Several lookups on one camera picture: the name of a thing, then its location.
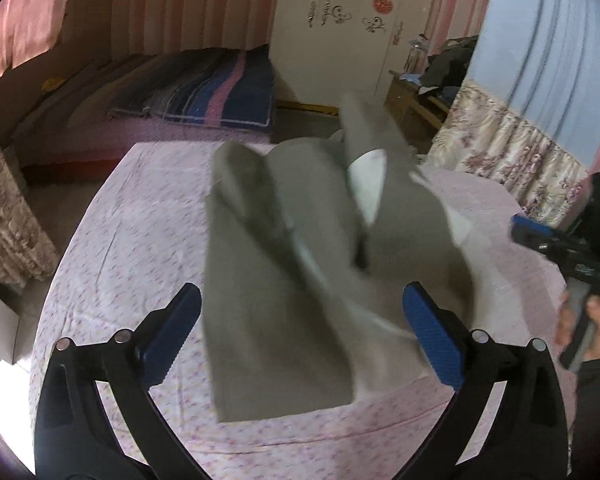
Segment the dark sleeved right forearm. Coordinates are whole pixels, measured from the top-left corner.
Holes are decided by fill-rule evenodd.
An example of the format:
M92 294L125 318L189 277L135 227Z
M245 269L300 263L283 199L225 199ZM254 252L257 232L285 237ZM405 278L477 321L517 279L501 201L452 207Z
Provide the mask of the dark sleeved right forearm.
M568 479L600 479L600 359L581 364L576 393Z

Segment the person's right hand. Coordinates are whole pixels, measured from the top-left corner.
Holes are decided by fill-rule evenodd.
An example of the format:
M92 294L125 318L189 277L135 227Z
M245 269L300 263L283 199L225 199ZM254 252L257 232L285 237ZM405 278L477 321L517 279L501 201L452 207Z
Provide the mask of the person's right hand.
M556 336L555 341L559 347L565 347L571 341L572 332L574 330L574 324L576 324L576 317L571 311L569 304L569 294L564 292L562 294L562 304L560 305L558 313L558 321L556 325ZM600 359L600 297L591 296L588 298L586 303L586 313L591 321L595 325L595 332L592 342L588 346L588 350L585 351L583 361L595 361Z

